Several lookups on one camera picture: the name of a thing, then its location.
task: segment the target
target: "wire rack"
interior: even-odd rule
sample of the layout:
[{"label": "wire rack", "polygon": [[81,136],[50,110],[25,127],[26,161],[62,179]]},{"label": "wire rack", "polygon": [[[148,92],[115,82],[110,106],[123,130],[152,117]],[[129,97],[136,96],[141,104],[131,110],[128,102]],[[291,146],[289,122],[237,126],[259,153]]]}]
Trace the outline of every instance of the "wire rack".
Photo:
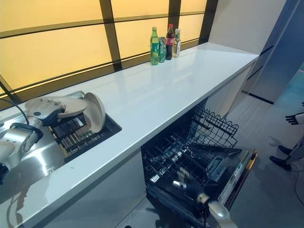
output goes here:
[{"label": "wire rack", "polygon": [[237,124],[197,107],[190,125],[142,148],[146,181],[156,182],[161,176],[175,179],[182,167],[205,186],[210,163],[230,153],[237,143],[233,138],[237,130]]},{"label": "wire rack", "polygon": [[87,127],[83,114],[62,119],[49,128],[66,156],[65,163],[121,131],[121,127],[107,114],[105,125],[98,133]]}]

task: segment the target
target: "green bottle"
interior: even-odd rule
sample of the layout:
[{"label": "green bottle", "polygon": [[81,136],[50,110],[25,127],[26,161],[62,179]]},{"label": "green bottle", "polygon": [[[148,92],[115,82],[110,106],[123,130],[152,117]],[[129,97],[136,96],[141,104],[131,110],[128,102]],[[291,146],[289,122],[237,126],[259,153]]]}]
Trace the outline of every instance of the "green bottle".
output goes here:
[{"label": "green bottle", "polygon": [[152,35],[150,38],[150,48],[151,48],[151,55],[150,55],[151,65],[157,65],[159,42],[158,42],[158,36],[156,33],[156,27],[152,27]]}]

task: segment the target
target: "plate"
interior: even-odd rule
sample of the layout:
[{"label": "plate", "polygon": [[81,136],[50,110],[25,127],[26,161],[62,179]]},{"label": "plate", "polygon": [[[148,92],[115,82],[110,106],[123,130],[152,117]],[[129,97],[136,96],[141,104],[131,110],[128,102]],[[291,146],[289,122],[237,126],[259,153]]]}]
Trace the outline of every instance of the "plate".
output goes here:
[{"label": "plate", "polygon": [[86,93],[84,101],[87,102],[87,108],[84,110],[86,125],[92,132],[100,132],[105,124],[105,108],[103,103],[92,93]]}]

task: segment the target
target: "window frame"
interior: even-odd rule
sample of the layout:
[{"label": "window frame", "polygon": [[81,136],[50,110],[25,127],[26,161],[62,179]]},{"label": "window frame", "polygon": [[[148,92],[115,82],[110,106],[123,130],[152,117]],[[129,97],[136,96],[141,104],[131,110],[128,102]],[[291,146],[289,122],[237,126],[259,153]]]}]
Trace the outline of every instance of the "window frame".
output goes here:
[{"label": "window frame", "polygon": [[[189,40],[181,43],[181,50],[197,46],[208,42],[212,23],[215,16],[218,0],[207,0],[205,11],[194,12],[180,12],[182,0],[169,0],[168,14],[159,15],[145,15],[134,16],[126,18],[114,18],[112,12],[111,0],[100,0],[101,12],[103,19],[89,20],[80,22],[69,22],[53,25],[45,25],[33,28],[23,28],[11,31],[0,32],[0,39],[9,38],[13,36],[21,36],[30,33],[51,31],[56,29],[67,29],[81,26],[99,25],[104,24],[107,41],[110,49],[112,61],[103,63],[97,66],[91,66],[86,69],[80,69],[67,74],[59,75],[44,81],[39,81],[31,85],[23,86],[17,89],[11,89],[0,75],[0,87],[4,90],[4,93],[0,94],[0,97],[7,97],[13,102],[20,104],[29,99],[37,96],[49,94],[51,92],[67,88],[94,78],[105,76],[113,72],[124,70],[135,65],[150,61],[150,53],[139,53],[134,56],[121,58],[119,54],[118,41],[115,31],[115,22],[131,21],[131,20],[145,20],[156,18],[168,18],[168,24],[173,24],[173,29],[178,28],[180,16],[204,14],[204,20],[201,25],[199,38]],[[0,110],[11,107],[9,103],[0,100]]]}]

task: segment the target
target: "kitchen counter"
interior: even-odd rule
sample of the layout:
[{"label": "kitchen counter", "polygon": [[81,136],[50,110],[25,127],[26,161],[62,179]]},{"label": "kitchen counter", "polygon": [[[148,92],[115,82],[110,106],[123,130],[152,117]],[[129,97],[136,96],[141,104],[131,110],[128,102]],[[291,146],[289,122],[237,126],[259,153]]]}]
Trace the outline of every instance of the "kitchen counter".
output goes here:
[{"label": "kitchen counter", "polygon": [[[82,90],[96,94],[122,130],[33,184],[23,205],[17,205],[15,198],[18,195],[2,203],[0,227],[16,226],[21,222],[26,227],[37,224],[250,67],[257,57],[234,48],[205,43],[186,49],[178,59],[157,66],[140,64],[51,93],[67,95]],[[0,112],[0,118],[17,112],[16,108],[4,110]]]}]

